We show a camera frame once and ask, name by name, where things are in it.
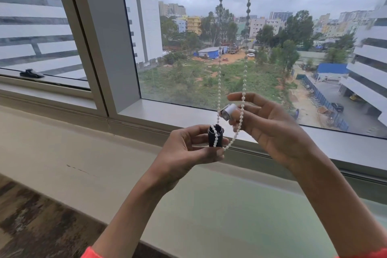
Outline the person's right hand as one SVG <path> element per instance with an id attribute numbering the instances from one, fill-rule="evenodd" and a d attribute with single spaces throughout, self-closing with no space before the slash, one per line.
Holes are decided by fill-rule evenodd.
<path id="1" fill-rule="evenodd" d="M 229 120 L 248 133 L 278 163 L 289 170 L 312 158 L 317 145 L 283 107 L 267 99 L 263 107 L 244 102 Z"/>

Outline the person's left hand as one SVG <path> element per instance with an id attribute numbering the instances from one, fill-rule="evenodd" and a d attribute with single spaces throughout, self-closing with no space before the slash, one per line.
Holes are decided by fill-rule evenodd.
<path id="1" fill-rule="evenodd" d="M 209 125 L 195 125 L 173 130 L 160 153 L 146 172 L 152 187 L 169 191 L 194 166 L 189 162 L 189 152 L 193 147 L 209 147 Z"/>

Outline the black cylindrical chain weight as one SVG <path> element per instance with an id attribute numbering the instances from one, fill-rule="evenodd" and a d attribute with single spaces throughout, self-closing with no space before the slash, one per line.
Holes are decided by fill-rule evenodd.
<path id="1" fill-rule="evenodd" d="M 208 144 L 209 147 L 222 147 L 224 129 L 219 125 L 211 125 L 208 129 Z"/>

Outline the white and silver chain cap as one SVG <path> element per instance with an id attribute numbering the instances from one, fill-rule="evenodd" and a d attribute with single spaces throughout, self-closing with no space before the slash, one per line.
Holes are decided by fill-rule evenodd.
<path id="1" fill-rule="evenodd" d="M 235 110 L 238 109 L 238 106 L 235 104 L 228 104 L 223 109 L 220 110 L 219 116 L 225 121 L 229 121 Z"/>

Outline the person's left forearm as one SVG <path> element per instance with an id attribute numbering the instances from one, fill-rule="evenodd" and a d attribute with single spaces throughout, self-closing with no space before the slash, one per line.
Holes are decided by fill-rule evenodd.
<path id="1" fill-rule="evenodd" d="M 170 173 L 159 174 L 149 169 L 91 246 L 93 252 L 100 258 L 132 258 L 156 206 L 179 180 Z"/>

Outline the person's right forearm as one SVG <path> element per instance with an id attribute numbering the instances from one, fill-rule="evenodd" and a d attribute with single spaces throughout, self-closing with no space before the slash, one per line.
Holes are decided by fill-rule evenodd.
<path id="1" fill-rule="evenodd" d="M 364 255 L 387 248 L 387 231 L 320 149 L 290 171 L 338 256 Z"/>

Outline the blue roofed shed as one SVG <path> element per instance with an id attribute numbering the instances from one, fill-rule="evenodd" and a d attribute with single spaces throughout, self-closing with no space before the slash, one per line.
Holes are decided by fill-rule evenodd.
<path id="1" fill-rule="evenodd" d="M 317 73 L 330 73 L 330 74 L 348 74 L 347 64 L 336 63 L 320 63 L 316 70 Z"/>

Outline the white high-rise building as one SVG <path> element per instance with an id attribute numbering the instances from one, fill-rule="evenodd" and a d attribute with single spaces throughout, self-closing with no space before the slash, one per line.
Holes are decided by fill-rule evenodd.
<path id="1" fill-rule="evenodd" d="M 162 58 L 158 0 L 125 0 L 125 5 L 136 68 L 151 69 Z"/>

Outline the beige window sill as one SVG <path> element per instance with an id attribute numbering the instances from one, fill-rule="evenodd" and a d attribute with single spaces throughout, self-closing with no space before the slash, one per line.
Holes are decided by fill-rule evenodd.
<path id="1" fill-rule="evenodd" d="M 165 135 L 142 142 L 0 107 L 0 173 L 108 224 Z M 228 150 L 162 198 L 142 242 L 179 258 L 333 258 L 328 234 L 291 174 Z"/>

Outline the coral left sleeve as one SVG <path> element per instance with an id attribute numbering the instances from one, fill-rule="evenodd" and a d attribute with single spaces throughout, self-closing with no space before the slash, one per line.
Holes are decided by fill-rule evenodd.
<path id="1" fill-rule="evenodd" d="M 84 251 L 84 253 L 80 258 L 103 258 L 103 257 L 97 254 L 94 251 L 94 249 L 91 246 L 89 246 L 86 248 L 86 250 Z"/>

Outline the coral sleeve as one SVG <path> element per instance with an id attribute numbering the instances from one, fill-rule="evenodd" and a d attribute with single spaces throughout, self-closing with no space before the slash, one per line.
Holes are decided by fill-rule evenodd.
<path id="1" fill-rule="evenodd" d="M 94 251 L 94 249 L 91 246 L 89 246 L 86 248 L 86 250 L 84 251 L 84 253 L 80 258 L 103 258 L 103 257 L 97 254 Z"/>
<path id="2" fill-rule="evenodd" d="M 336 256 L 335 258 L 387 258 L 387 248 L 382 248 L 364 255 Z"/>

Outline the coral right sleeve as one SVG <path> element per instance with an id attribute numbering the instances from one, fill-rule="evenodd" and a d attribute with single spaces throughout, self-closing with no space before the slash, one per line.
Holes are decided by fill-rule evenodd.
<path id="1" fill-rule="evenodd" d="M 364 255 L 336 256 L 335 258 L 387 258 L 387 248 L 382 248 Z"/>

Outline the grey aluminium window frame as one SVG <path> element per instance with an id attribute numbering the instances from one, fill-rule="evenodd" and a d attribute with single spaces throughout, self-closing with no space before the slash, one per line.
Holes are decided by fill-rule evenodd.
<path id="1" fill-rule="evenodd" d="M 204 18 L 216 30 L 212 48 L 200 50 L 201 33 L 187 28 L 179 33 L 177 22 L 160 21 L 162 58 L 148 70 L 135 65 L 125 0 L 74 0 L 78 15 L 90 17 L 82 23 L 87 36 L 99 89 L 109 84 L 104 104 L 109 115 L 123 113 L 135 102 L 149 99 L 201 109 L 222 109 L 226 94 L 242 91 L 267 92 L 280 101 L 291 115 L 306 125 L 315 117 L 320 127 L 342 132 L 362 133 L 387 141 L 387 5 L 371 11 L 351 41 L 353 47 L 340 50 L 348 74 L 319 74 L 318 65 L 291 58 L 295 41 L 275 38 L 287 32 L 287 25 L 273 32 L 271 43 L 235 39 L 228 34 L 234 18 L 218 5 Z M 0 69 L 12 72 L 34 69 L 45 76 L 87 81 L 81 65 L 81 52 L 62 0 L 0 0 Z M 344 60 L 322 63 L 344 64 Z"/>

